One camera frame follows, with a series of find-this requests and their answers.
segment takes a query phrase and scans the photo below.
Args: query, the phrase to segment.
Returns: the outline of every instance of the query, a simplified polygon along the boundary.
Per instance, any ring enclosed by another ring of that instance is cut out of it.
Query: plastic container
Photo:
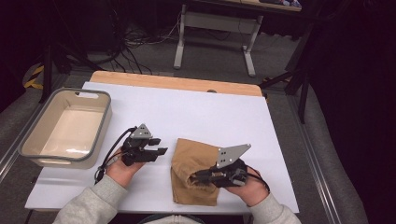
[[[55,91],[18,148],[40,166],[89,169],[96,163],[111,118],[105,91]]]

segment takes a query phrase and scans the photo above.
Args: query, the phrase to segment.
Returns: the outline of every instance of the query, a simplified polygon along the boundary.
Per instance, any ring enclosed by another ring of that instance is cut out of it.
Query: person's right hand
[[[247,172],[253,175],[260,174],[257,174],[250,167],[247,168]],[[264,200],[269,194],[264,184],[260,180],[251,176],[247,177],[247,182],[245,186],[228,187],[226,189],[231,193],[238,195],[242,199],[242,201],[244,201],[249,207],[262,202],[262,200]]]

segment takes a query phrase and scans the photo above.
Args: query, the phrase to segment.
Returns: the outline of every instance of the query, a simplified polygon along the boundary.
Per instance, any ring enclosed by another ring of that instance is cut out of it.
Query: person's left hand
[[[247,168],[247,172],[252,175],[260,176],[259,172],[256,173],[256,171],[250,167]],[[264,186],[264,184],[251,176],[247,177],[245,186],[228,187],[226,189],[231,193],[238,195],[249,207],[262,202],[262,200],[264,200],[269,194],[268,189]]]
[[[121,150],[118,149],[115,154],[121,153]],[[114,181],[118,184],[123,186],[125,189],[129,185],[134,177],[134,174],[142,168],[142,166],[146,164],[145,162],[136,162],[131,166],[126,166],[122,159],[121,154],[118,156],[118,159],[113,162],[110,166],[106,169],[106,174],[111,177]]]

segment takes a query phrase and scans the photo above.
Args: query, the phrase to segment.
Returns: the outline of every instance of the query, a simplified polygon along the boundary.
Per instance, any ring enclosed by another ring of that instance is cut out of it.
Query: gray sleeve
[[[297,216],[287,206],[280,204],[271,193],[249,209],[254,217],[254,224],[301,224]]]
[[[105,175],[61,209],[54,223],[108,223],[126,194],[126,189]]]

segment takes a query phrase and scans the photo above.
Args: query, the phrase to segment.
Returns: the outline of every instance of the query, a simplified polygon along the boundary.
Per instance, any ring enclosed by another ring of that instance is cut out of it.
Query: white paper sheet
[[[177,91],[87,82],[84,89],[107,91],[113,116],[98,161],[89,170],[45,167],[26,203],[30,209],[61,209],[84,188],[93,186],[97,167],[128,128],[145,123],[168,147],[164,156],[146,164],[134,177],[120,205],[126,213],[245,214],[246,205],[225,189],[218,205],[173,202],[170,166],[178,138],[218,147],[251,144],[241,159],[259,170],[280,203],[298,213],[298,205],[263,97]]]

